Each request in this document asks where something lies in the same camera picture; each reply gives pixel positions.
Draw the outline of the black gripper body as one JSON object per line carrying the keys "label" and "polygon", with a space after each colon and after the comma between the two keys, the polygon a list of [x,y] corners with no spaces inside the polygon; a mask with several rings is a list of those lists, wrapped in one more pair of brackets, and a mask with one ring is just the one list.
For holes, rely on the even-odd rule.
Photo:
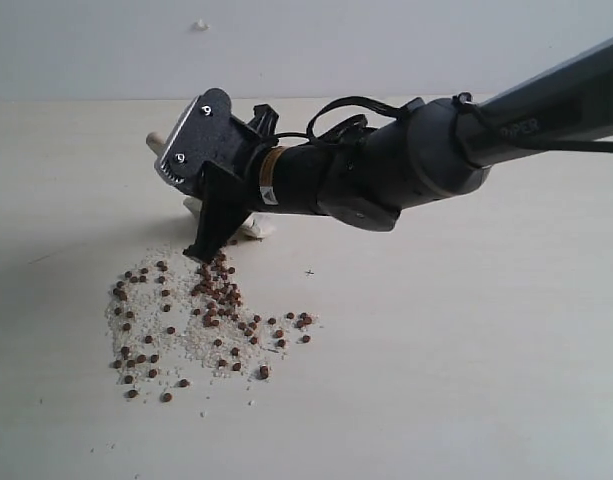
{"label": "black gripper body", "polygon": [[249,149],[238,159],[243,185],[238,207],[246,212],[323,216],[318,195],[333,155],[305,144]]}

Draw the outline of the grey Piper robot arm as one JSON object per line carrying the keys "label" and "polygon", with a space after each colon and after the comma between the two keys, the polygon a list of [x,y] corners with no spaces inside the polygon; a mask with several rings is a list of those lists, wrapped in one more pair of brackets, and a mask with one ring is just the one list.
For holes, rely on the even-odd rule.
{"label": "grey Piper robot arm", "polygon": [[276,113],[250,122],[212,89],[188,110],[172,157],[187,169],[202,207],[188,257],[213,259],[254,212],[327,216],[388,232],[402,211],[477,190],[492,166],[548,151],[613,153],[613,38],[486,102],[459,93],[392,107],[365,97],[334,100],[387,118],[355,115],[299,144],[279,145]]}

